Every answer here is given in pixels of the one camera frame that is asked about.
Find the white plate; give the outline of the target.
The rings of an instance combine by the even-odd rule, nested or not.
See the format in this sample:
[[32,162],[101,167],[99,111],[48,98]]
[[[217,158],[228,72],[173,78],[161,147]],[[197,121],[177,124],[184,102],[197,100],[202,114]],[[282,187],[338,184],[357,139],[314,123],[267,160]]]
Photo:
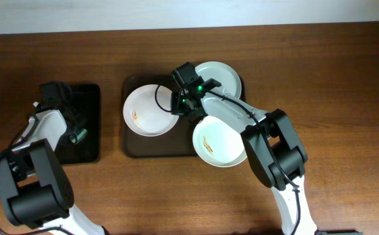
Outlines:
[[247,159],[242,138],[214,116],[204,117],[194,128],[192,144],[196,154],[216,167],[232,167]]
[[204,80],[213,78],[219,81],[230,94],[237,98],[241,97],[242,81],[229,65],[218,61],[208,61],[197,65],[195,71]]
[[170,131],[179,117],[162,110],[171,109],[169,88],[148,84],[132,91],[124,102],[123,117],[126,125],[141,136],[154,137]]

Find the green dish sponge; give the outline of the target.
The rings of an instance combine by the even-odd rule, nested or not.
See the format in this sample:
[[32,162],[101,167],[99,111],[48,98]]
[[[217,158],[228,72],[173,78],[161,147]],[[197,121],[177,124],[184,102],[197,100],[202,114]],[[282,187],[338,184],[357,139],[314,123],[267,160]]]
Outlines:
[[79,144],[88,134],[88,130],[85,128],[76,129],[69,135],[69,140],[74,144]]

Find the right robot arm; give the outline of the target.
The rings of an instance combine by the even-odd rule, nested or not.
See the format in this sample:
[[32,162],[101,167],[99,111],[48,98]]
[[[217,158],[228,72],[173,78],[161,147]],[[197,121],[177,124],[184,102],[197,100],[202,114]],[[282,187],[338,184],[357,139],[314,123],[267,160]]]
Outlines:
[[205,80],[186,62],[172,71],[179,90],[171,112],[191,119],[212,116],[240,134],[256,178],[271,189],[284,234],[317,234],[305,196],[307,153],[281,109],[259,110],[236,98],[217,80]]

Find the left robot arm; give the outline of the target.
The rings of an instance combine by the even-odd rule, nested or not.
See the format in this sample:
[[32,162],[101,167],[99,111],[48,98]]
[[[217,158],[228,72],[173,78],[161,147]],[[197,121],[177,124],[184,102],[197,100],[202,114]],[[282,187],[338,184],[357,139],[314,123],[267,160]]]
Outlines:
[[28,124],[0,153],[4,213],[10,223],[27,226],[31,234],[107,234],[75,204],[63,169],[100,159],[100,88],[48,82],[39,89],[41,100],[34,102]]

